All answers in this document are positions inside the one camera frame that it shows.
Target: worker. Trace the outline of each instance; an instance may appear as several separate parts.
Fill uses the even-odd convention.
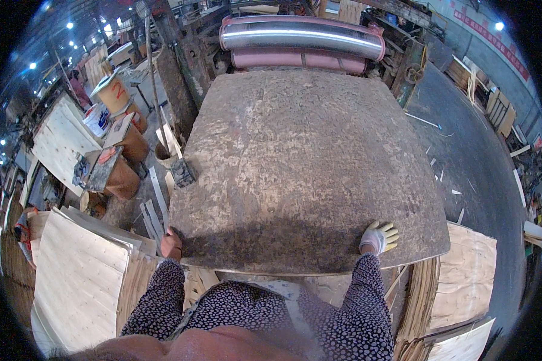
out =
[[[92,106],[92,102],[88,97],[87,92],[84,90],[83,85],[79,82],[78,70],[70,72],[70,84],[72,85],[72,89],[74,89],[76,96],[79,98],[80,106],[83,107],[84,110],[88,110],[88,108]]]
[[[22,211],[18,222],[16,222],[16,224],[14,225],[14,236],[16,237],[16,241],[18,242],[22,253],[28,261],[28,264],[30,265],[30,267],[32,267],[34,271],[36,271],[36,265],[32,260],[32,248],[30,246],[30,229],[28,227],[28,213],[30,212],[35,212],[36,214],[38,214],[38,208],[28,207],[24,211]]]
[[[161,241],[166,259],[121,336],[51,361],[392,360],[390,313],[377,256],[394,233],[397,229],[369,227],[363,234],[361,257],[340,308],[287,281],[222,281],[182,314],[182,242],[169,228]]]

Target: metal pole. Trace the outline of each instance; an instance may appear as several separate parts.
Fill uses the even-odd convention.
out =
[[[66,79],[66,83],[68,84],[68,86],[70,87],[70,90],[72,91],[72,95],[74,96],[78,104],[80,105],[79,97],[78,95],[76,95],[76,92],[74,91],[74,88],[72,87],[72,84],[70,83],[70,80],[68,79],[68,76],[66,75],[66,72],[64,71],[64,67],[62,66],[62,62],[60,62],[60,57],[58,56],[56,49],[54,49],[54,54],[56,55],[56,59],[58,59],[58,65],[60,65],[60,69],[62,70],[62,74],[64,74],[64,79]]]
[[[148,61],[148,72],[151,76],[152,83],[152,93],[155,96],[155,109],[159,109],[159,98],[157,96],[157,85],[155,84],[155,72],[154,67],[152,66],[152,47],[151,47],[151,10],[146,8],[145,16],[145,37],[147,38],[147,61]],[[157,118],[159,119],[159,129],[160,134],[162,135],[163,142],[165,144],[165,149],[170,155],[169,145],[166,143],[165,130],[163,129],[163,120],[160,116],[160,112],[156,112]]]

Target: wall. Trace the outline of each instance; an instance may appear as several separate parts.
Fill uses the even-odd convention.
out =
[[[445,26],[445,44],[459,59],[470,58],[502,90],[516,110],[514,125],[520,126],[528,142],[532,143],[538,134],[542,136],[542,106],[536,87],[506,29],[495,29],[498,15],[483,5],[476,12],[456,0],[428,3],[435,12],[432,19]]]

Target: red sign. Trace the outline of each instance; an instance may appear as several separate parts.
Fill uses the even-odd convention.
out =
[[[522,63],[520,62],[520,60],[518,60],[518,58],[514,55],[514,53],[510,51],[510,49],[508,49],[504,44],[502,44],[500,39],[492,35],[488,31],[488,29],[479,25],[477,22],[473,21],[471,18],[467,17],[466,14],[460,11],[455,10],[454,17],[458,20],[463,21],[464,24],[474,29],[478,34],[483,36],[484,39],[488,40],[492,45],[494,45],[496,49],[498,49],[500,53],[504,54],[506,59],[508,59],[508,61],[512,65],[514,65],[514,68],[518,70],[518,72],[522,75],[522,78],[524,78],[524,80],[528,80],[528,78],[530,77],[530,74],[528,74],[528,70],[524,67],[524,65],[522,65]]]

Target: concrete floor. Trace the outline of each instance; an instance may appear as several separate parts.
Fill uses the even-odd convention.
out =
[[[503,328],[505,334],[517,316],[524,288],[522,225],[527,219],[510,151],[468,98],[431,63],[407,111],[442,127],[440,131],[410,119],[424,149],[431,146],[430,162],[437,159],[434,174],[440,177],[444,170],[443,182],[436,185],[446,218],[456,222],[464,208],[464,226],[498,240],[488,314],[496,318],[492,333]],[[452,194],[452,190],[462,194]]]
[[[155,81],[160,103],[166,99],[166,95],[158,74],[155,74]],[[140,88],[147,100],[152,101],[149,76],[143,79]],[[156,161],[153,153],[158,142],[155,135],[155,130],[158,129],[157,113],[147,115],[148,110],[137,90],[130,88],[130,93],[135,96],[135,102],[147,116],[148,129],[144,136],[151,146],[151,152],[146,164],[149,168],[155,166],[163,196],[169,204],[164,181],[166,169]],[[443,182],[437,181],[436,185],[444,199],[446,218],[457,221],[461,209],[464,208],[464,226],[498,240],[498,261],[489,315],[496,317],[492,332],[503,328],[506,333],[516,317],[524,285],[525,262],[521,227],[526,219],[513,177],[513,163],[509,151],[483,115],[470,105],[467,97],[431,63],[426,68],[423,81],[417,86],[408,112],[439,123],[442,127],[442,131],[439,131],[416,119],[410,119],[424,150],[430,147],[429,160],[436,158],[434,173],[440,177],[441,170],[444,169]],[[463,194],[453,195],[451,190]],[[103,220],[146,236],[139,204],[148,199],[153,200],[161,218],[152,182],[150,177],[147,177],[141,182],[134,198],[124,202],[111,198]],[[391,274],[392,270],[382,272],[386,289],[391,283]],[[253,278],[236,274],[220,274],[220,277]],[[409,275],[405,274],[397,285],[398,294],[391,309],[394,332],[402,316],[408,278]],[[315,277],[300,281],[311,285],[322,299],[339,305],[349,280],[349,277]]]

